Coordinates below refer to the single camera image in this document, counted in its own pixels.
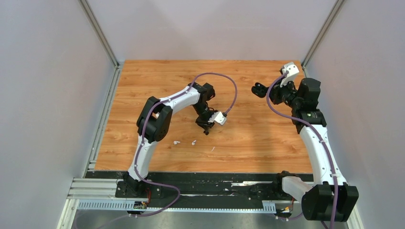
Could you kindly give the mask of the black earbud charging case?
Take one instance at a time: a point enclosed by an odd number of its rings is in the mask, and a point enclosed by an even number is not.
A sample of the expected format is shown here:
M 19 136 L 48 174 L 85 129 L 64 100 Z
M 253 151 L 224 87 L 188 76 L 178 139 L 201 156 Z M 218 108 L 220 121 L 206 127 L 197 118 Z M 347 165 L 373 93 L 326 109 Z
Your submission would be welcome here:
M 268 87 L 256 82 L 254 86 L 251 87 L 251 92 L 259 98 L 265 98 L 268 91 Z

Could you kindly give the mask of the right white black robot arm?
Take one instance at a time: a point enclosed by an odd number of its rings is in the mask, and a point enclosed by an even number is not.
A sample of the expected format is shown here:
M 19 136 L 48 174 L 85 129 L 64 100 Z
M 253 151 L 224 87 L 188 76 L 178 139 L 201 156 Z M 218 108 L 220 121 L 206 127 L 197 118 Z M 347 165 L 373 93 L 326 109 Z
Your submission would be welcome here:
M 291 108 L 291 119 L 310 158 L 313 185 L 298 176 L 281 173 L 281 180 L 273 185 L 278 199 L 291 195 L 301 203 L 307 220 L 346 222 L 359 198 L 357 187 L 348 185 L 339 170 L 330 148 L 327 123 L 318 106 L 320 82 L 312 78 L 301 80 L 296 88 L 293 81 L 282 85 L 277 78 L 266 93 L 268 105 L 284 103 Z

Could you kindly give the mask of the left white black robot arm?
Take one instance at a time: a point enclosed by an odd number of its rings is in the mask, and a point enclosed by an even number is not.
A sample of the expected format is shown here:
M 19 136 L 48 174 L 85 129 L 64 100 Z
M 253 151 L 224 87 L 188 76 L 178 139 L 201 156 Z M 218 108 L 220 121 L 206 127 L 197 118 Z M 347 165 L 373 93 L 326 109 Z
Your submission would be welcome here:
M 216 110 L 208 106 L 215 97 L 212 85 L 190 83 L 183 90 L 165 98 L 150 97 L 137 120 L 138 145 L 130 168 L 123 175 L 128 191 L 135 197 L 146 192 L 144 180 L 149 173 L 149 164 L 159 141 L 168 133 L 171 118 L 180 110 L 192 106 L 198 117 L 196 124 L 208 135 L 214 126 L 213 115 Z

